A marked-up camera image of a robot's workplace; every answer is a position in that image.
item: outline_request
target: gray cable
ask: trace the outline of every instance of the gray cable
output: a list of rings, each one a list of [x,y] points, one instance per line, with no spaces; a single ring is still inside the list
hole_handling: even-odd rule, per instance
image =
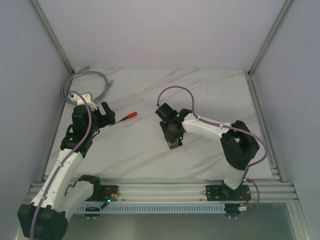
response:
[[[111,87],[113,81],[108,81],[107,77],[99,72],[99,71],[86,71],[90,68],[90,66],[85,66],[84,68],[80,69],[79,71],[76,71],[66,82],[65,84],[63,85],[63,88],[62,88],[62,97],[63,99],[69,103],[69,104],[73,104],[73,105],[77,105],[77,102],[76,101],[73,101],[69,98],[69,90],[70,90],[70,87],[71,87],[71,83],[72,83],[72,80],[74,80],[75,78],[81,76],[81,75],[85,75],[85,74],[98,74],[100,75],[101,77],[103,77],[104,81],[105,81],[105,88],[103,90],[103,92],[97,96],[96,98],[93,99],[93,102],[94,103],[97,103],[99,102],[107,93],[108,89]]]

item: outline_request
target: purple cable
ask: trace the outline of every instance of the purple cable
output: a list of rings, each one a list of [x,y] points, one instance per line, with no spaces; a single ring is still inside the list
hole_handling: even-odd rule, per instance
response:
[[[37,216],[38,216],[38,213],[39,213],[39,210],[41,208],[41,205],[42,203],[44,202],[47,194],[48,194],[48,191],[54,181],[54,179],[56,178],[61,166],[67,161],[67,159],[81,146],[81,144],[86,140],[87,136],[89,135],[89,132],[90,132],[90,129],[91,129],[91,125],[92,125],[92,118],[91,118],[91,110],[90,110],[90,107],[89,105],[87,104],[86,100],[81,96],[80,93],[76,92],[76,91],[70,91],[69,92],[70,95],[72,94],[76,94],[79,96],[79,98],[81,98],[81,100],[83,101],[84,105],[85,105],[85,108],[86,110],[88,111],[88,116],[89,116],[89,123],[88,123],[88,129],[86,130],[85,132],[85,135],[83,136],[83,138],[81,139],[81,141],[67,154],[67,156],[65,156],[65,158],[61,161],[61,165],[58,166],[56,168],[56,170],[54,171],[52,177],[50,178],[45,190],[44,190],[44,193],[43,193],[43,198],[39,201],[39,204],[38,206],[36,206],[36,209],[35,209],[35,212],[34,212],[34,215],[33,215],[33,219],[32,219],[32,223],[31,223],[31,231],[30,231],[30,240],[34,240],[34,235],[35,235],[35,226],[36,226],[36,220],[37,220]]]
[[[160,92],[160,94],[159,94],[159,96],[158,96],[158,99],[157,99],[157,106],[158,106],[158,107],[160,106],[159,102],[160,102],[160,97],[161,97],[161,95],[162,95],[165,91],[167,91],[168,89],[173,89],[173,88],[183,89],[183,90],[187,91],[187,92],[190,94],[191,99],[192,99],[192,113],[193,113],[193,116],[194,116],[196,119],[198,119],[200,122],[203,122],[203,123],[205,123],[205,124],[210,124],[210,125],[213,125],[213,126],[215,126],[215,127],[219,127],[219,128],[222,127],[222,128],[225,128],[225,129],[230,129],[230,130],[234,130],[234,131],[237,131],[237,132],[241,132],[241,133],[247,134],[247,135],[249,135],[249,136],[254,137],[255,139],[257,139],[257,140],[263,145],[263,147],[264,147],[264,155],[263,155],[263,157],[262,157],[261,159],[259,159],[258,161],[255,161],[255,162],[249,164],[249,165],[246,167],[246,169],[244,170],[243,176],[242,176],[242,180],[245,180],[246,175],[247,175],[250,167],[261,163],[263,160],[265,160],[265,159],[267,158],[267,156],[268,156],[268,147],[267,147],[265,141],[263,141],[263,140],[262,140],[260,137],[258,137],[257,135],[255,135],[255,134],[253,134],[253,133],[251,133],[251,132],[249,132],[249,131],[246,131],[246,130],[237,128],[237,127],[228,126],[228,125],[222,125],[222,126],[220,126],[220,124],[218,124],[218,123],[201,119],[201,117],[199,117],[199,116],[196,114],[196,112],[195,112],[195,98],[194,98],[194,95],[192,94],[192,92],[191,92],[189,89],[187,89],[187,88],[185,88],[185,87],[183,87],[183,86],[169,86],[169,87],[165,88],[162,92]]]
[[[230,216],[228,213],[225,213],[225,215],[226,215],[228,218],[230,218],[230,219],[235,219],[235,220],[237,220],[237,219],[246,219],[246,218],[248,218],[251,214],[253,214],[253,213],[257,210],[257,208],[258,208],[258,205],[259,205],[259,203],[260,203],[260,192],[259,192],[258,186],[257,186],[257,184],[256,184],[252,179],[247,178],[246,180],[248,181],[248,183],[252,183],[252,184],[255,186],[256,194],[257,194],[256,205],[255,205],[254,209],[252,210],[252,212],[248,213],[248,214],[245,215],[245,216]]]

